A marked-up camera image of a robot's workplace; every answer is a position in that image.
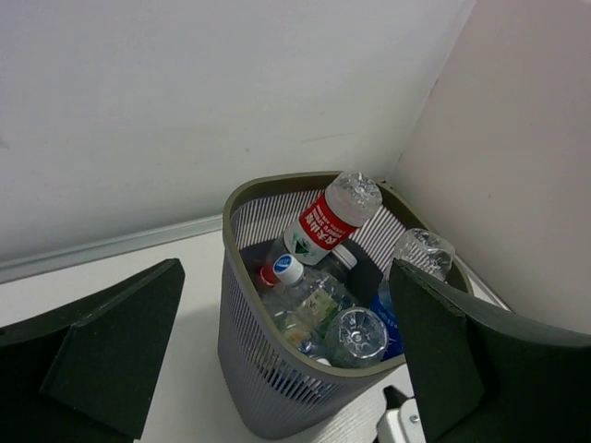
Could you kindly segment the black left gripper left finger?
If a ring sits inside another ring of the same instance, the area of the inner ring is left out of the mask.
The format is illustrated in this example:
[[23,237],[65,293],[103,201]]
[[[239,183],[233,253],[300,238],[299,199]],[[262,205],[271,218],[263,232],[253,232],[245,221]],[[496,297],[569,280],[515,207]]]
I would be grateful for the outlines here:
[[141,439],[185,281],[169,258],[1,328],[4,442]]

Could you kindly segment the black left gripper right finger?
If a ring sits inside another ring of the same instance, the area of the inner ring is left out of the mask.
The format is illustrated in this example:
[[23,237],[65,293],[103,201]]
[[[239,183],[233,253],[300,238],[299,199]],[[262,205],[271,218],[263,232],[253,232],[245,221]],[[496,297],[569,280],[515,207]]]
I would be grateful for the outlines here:
[[590,337],[396,260],[390,285],[428,442],[587,442]]

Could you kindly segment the clear crushed bottle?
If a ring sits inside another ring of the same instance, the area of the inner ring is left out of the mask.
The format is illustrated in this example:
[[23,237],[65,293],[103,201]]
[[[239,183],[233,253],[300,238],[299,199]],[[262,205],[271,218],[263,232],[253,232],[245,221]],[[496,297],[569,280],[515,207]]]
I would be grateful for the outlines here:
[[325,340],[331,365],[366,368],[381,361],[389,336],[384,323],[374,312],[353,306],[333,319]]

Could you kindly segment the blue label water bottle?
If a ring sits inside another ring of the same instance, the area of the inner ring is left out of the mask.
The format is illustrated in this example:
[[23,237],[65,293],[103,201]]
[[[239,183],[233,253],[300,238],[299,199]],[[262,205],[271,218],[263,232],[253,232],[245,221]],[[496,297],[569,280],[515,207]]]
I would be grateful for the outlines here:
[[325,355],[323,343],[313,337],[302,340],[297,346],[297,350],[311,359],[321,358]]

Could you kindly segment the red label water bottle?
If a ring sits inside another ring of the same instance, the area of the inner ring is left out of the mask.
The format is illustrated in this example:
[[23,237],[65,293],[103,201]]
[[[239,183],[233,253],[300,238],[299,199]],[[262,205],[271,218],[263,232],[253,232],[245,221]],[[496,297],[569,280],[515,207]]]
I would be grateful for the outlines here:
[[263,288],[279,282],[272,266],[283,254],[291,254],[310,267],[317,265],[369,221],[381,204],[382,194],[375,181],[362,173],[340,173],[272,243],[257,271],[258,281]]

